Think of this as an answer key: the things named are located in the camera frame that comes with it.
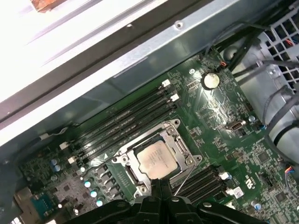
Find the metal frame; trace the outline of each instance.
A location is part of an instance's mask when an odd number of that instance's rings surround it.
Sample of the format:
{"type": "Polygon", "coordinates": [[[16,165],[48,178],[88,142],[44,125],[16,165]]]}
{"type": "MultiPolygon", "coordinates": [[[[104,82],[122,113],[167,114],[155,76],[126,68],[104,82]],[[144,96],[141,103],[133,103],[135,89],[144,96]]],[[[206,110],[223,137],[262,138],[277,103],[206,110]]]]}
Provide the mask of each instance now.
{"type": "Polygon", "coordinates": [[[187,145],[181,138],[180,134],[177,131],[177,128],[180,125],[179,119],[169,120],[163,122],[152,129],[148,130],[144,134],[130,141],[126,145],[122,146],[119,151],[115,155],[121,155],[116,157],[115,160],[112,160],[112,163],[120,163],[123,167],[126,165],[130,165],[134,175],[138,179],[139,182],[142,182],[145,187],[148,189],[147,191],[142,191],[138,187],[136,187],[136,193],[140,196],[150,195],[151,193],[151,183],[150,179],[146,174],[142,173],[139,169],[140,163],[137,157],[134,154],[134,150],[138,148],[140,145],[144,144],[148,140],[154,138],[155,136],[161,136],[165,141],[169,150],[173,150],[175,152],[174,157],[176,162],[180,167],[180,172],[173,176],[170,179],[170,183],[173,184],[178,180],[184,178],[188,173],[186,172],[189,168],[197,166],[201,161],[201,155],[192,155],[189,151],[187,145]]]}

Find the white label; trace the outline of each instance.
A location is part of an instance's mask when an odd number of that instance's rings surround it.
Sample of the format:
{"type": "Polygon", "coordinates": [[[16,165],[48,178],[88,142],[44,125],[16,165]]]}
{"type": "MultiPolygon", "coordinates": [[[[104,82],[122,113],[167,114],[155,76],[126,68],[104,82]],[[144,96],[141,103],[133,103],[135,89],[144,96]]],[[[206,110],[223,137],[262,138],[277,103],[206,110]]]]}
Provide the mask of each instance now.
{"type": "Polygon", "coordinates": [[[234,196],[236,197],[236,199],[242,197],[244,195],[244,192],[242,191],[242,189],[240,187],[237,187],[234,189],[234,196]]]}

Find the capacitor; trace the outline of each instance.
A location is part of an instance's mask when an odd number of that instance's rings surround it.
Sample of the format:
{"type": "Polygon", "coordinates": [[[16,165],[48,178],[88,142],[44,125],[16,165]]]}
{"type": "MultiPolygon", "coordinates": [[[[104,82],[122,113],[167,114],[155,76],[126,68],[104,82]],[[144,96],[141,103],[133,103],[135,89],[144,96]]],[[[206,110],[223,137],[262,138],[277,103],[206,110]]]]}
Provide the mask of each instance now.
{"type": "Polygon", "coordinates": [[[84,205],[83,204],[79,204],[74,208],[74,212],[76,214],[79,214],[79,212],[83,209],[84,205]]]}
{"type": "Polygon", "coordinates": [[[55,171],[55,172],[59,172],[60,170],[61,170],[61,166],[56,165],[56,166],[54,167],[54,171],[55,171]]]}
{"type": "Polygon", "coordinates": [[[52,180],[52,181],[56,181],[56,180],[57,180],[57,176],[56,176],[56,175],[53,175],[53,176],[51,177],[51,180],[52,180]]]}
{"type": "Polygon", "coordinates": [[[92,185],[93,179],[89,178],[87,181],[84,182],[84,186],[89,188],[92,185]]]}
{"type": "Polygon", "coordinates": [[[57,159],[53,159],[53,160],[50,161],[50,163],[51,163],[52,166],[56,166],[58,161],[57,161],[57,159]]]}
{"type": "Polygon", "coordinates": [[[68,202],[69,202],[69,200],[67,200],[67,199],[62,200],[62,201],[58,204],[58,208],[61,209],[61,208],[64,207],[68,202]]]}
{"type": "Polygon", "coordinates": [[[262,209],[262,205],[255,200],[251,202],[251,206],[257,211],[262,209]]]}
{"type": "Polygon", "coordinates": [[[97,202],[96,202],[98,207],[101,207],[104,203],[103,203],[103,199],[102,198],[98,198],[97,202]]]}
{"type": "Polygon", "coordinates": [[[95,188],[90,192],[91,197],[96,197],[98,195],[99,189],[95,188]]]}
{"type": "Polygon", "coordinates": [[[255,122],[255,120],[256,120],[255,116],[250,115],[250,116],[248,117],[248,121],[249,121],[250,123],[255,122]]]}

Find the chip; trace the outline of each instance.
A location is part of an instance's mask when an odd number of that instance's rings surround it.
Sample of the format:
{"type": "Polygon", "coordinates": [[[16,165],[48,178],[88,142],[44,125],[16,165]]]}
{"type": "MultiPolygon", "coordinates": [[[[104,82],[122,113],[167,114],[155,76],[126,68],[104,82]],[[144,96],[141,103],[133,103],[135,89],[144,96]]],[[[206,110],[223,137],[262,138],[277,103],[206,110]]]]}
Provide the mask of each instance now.
{"type": "Polygon", "coordinates": [[[286,199],[286,195],[284,192],[279,193],[278,195],[275,195],[276,200],[280,203],[283,202],[286,199]]]}
{"type": "Polygon", "coordinates": [[[68,185],[64,186],[64,190],[68,191],[70,189],[70,187],[68,185]]]}
{"type": "Polygon", "coordinates": [[[261,163],[264,163],[264,162],[268,161],[269,158],[270,158],[270,157],[268,156],[267,152],[262,152],[262,153],[259,154],[257,157],[258,157],[258,159],[260,160],[261,163]]]}
{"type": "Polygon", "coordinates": [[[161,179],[178,168],[173,155],[162,140],[146,147],[138,153],[137,158],[140,171],[152,180],[161,179]]]}

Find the wire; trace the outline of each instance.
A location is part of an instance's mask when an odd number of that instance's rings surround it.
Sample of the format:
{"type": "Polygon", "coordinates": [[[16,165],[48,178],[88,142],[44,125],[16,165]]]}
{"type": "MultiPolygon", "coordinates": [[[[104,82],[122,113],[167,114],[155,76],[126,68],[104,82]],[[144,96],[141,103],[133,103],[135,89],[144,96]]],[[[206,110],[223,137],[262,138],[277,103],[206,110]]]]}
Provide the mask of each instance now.
{"type": "Polygon", "coordinates": [[[280,93],[283,93],[284,91],[286,91],[286,89],[288,89],[287,85],[284,85],[283,87],[281,87],[279,90],[277,90],[275,93],[271,94],[269,96],[269,98],[267,99],[267,101],[265,102],[265,106],[263,108],[263,119],[262,119],[262,123],[264,125],[266,125],[266,115],[267,115],[267,111],[269,108],[269,105],[271,103],[271,101],[274,99],[274,97],[280,93]]]}
{"type": "Polygon", "coordinates": [[[247,21],[236,21],[236,22],[233,22],[232,24],[230,24],[228,27],[224,28],[208,45],[208,47],[206,48],[206,51],[205,51],[205,55],[207,55],[211,49],[211,47],[219,40],[221,39],[228,31],[231,31],[231,29],[233,29],[234,27],[236,27],[237,25],[240,25],[240,24],[243,24],[243,25],[246,25],[246,26],[250,26],[250,27],[254,27],[254,28],[257,28],[257,29],[261,29],[261,30],[268,30],[269,27],[265,27],[265,26],[262,26],[262,25],[258,25],[258,24],[254,24],[254,23],[250,23],[250,22],[247,22],[247,21]]]}
{"type": "MultiPolygon", "coordinates": [[[[261,63],[263,64],[262,66],[267,66],[267,65],[274,64],[274,65],[284,66],[284,67],[288,67],[288,68],[299,68],[299,62],[265,60],[265,61],[261,61],[261,63]]],[[[237,78],[237,77],[240,77],[242,75],[245,75],[248,72],[252,72],[252,71],[254,71],[258,68],[260,68],[260,67],[256,63],[256,64],[253,64],[253,65],[247,67],[246,69],[244,69],[240,72],[237,72],[233,75],[234,75],[235,78],[237,78]]]]}
{"type": "Polygon", "coordinates": [[[288,111],[299,101],[299,91],[294,94],[292,98],[290,98],[286,104],[274,115],[270,123],[268,124],[268,127],[265,131],[265,141],[268,144],[268,146],[277,154],[279,154],[283,159],[286,161],[292,162],[293,164],[297,164],[294,160],[292,160],[290,157],[288,157],[286,154],[284,154],[282,151],[280,151],[276,145],[272,142],[269,134],[273,130],[273,128],[276,126],[276,124],[288,113],[288,111]]]}
{"type": "Polygon", "coordinates": [[[174,193],[173,196],[176,196],[178,194],[178,192],[182,189],[183,185],[186,183],[186,181],[189,179],[191,173],[195,170],[196,168],[196,164],[192,167],[191,171],[188,173],[187,177],[184,179],[184,181],[181,183],[181,185],[179,186],[179,188],[177,189],[177,191],[174,193]]]}
{"type": "Polygon", "coordinates": [[[278,145],[279,141],[281,140],[281,138],[285,135],[285,133],[287,133],[288,131],[294,129],[294,128],[299,128],[299,120],[294,121],[293,123],[291,123],[289,126],[285,127],[284,129],[282,129],[278,135],[275,137],[273,143],[274,145],[278,145]]]}

